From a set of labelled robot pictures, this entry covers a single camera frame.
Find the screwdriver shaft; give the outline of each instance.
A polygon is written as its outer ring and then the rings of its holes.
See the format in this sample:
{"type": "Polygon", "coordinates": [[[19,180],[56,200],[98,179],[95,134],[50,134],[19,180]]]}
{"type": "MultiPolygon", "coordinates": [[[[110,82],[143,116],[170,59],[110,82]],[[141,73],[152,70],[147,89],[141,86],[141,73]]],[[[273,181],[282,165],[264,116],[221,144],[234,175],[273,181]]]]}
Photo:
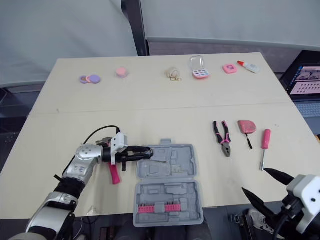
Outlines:
{"type": "Polygon", "coordinates": [[[260,162],[260,170],[263,171],[265,168],[265,152],[266,150],[263,149],[262,161],[260,162]]]}

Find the monitor screen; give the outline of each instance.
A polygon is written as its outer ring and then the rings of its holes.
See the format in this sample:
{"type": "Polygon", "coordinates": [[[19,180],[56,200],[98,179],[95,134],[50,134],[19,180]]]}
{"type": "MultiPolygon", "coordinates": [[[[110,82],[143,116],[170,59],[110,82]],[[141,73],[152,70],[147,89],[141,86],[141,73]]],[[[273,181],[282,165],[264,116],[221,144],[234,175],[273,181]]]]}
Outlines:
{"type": "Polygon", "coordinates": [[[300,65],[293,76],[288,93],[292,95],[320,95],[320,65],[300,65]]]}

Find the red bottle cap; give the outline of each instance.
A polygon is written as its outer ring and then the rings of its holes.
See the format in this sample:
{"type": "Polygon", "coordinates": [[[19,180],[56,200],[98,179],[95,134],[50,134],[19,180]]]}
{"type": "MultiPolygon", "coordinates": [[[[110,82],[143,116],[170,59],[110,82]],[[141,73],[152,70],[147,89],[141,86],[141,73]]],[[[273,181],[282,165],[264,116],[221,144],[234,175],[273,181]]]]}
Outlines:
{"type": "Polygon", "coordinates": [[[241,66],[245,65],[244,61],[237,61],[238,64],[240,64],[241,66]]]}

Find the computer monitor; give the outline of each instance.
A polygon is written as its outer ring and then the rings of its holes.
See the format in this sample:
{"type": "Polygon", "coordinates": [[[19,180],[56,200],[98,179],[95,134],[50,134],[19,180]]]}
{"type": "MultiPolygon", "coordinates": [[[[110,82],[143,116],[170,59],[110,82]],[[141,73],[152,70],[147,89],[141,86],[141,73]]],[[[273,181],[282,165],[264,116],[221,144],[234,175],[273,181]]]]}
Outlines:
{"type": "Polygon", "coordinates": [[[280,82],[293,101],[319,101],[320,52],[302,51],[280,82]]]}

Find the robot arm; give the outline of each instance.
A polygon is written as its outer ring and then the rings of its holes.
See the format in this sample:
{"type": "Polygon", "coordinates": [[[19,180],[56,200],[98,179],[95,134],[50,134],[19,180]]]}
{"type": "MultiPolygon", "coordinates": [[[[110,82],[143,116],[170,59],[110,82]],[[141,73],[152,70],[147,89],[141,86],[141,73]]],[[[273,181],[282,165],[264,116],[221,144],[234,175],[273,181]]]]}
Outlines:
{"type": "Polygon", "coordinates": [[[277,239],[279,232],[288,240],[320,239],[320,177],[298,175],[294,178],[275,169],[264,170],[287,186],[288,195],[282,200],[283,206],[278,214],[268,209],[255,194],[244,188],[242,190],[274,229],[272,239],[277,239]]]}
{"type": "Polygon", "coordinates": [[[16,235],[10,240],[70,239],[75,219],[74,211],[94,167],[102,162],[114,160],[115,163],[122,163],[122,170],[125,171],[127,161],[150,159],[153,155],[149,147],[128,146],[127,136],[121,132],[113,138],[104,139],[105,141],[97,142],[99,145],[83,144],[76,150],[62,178],[55,176],[59,180],[58,186],[33,215],[26,233],[16,235]]]}

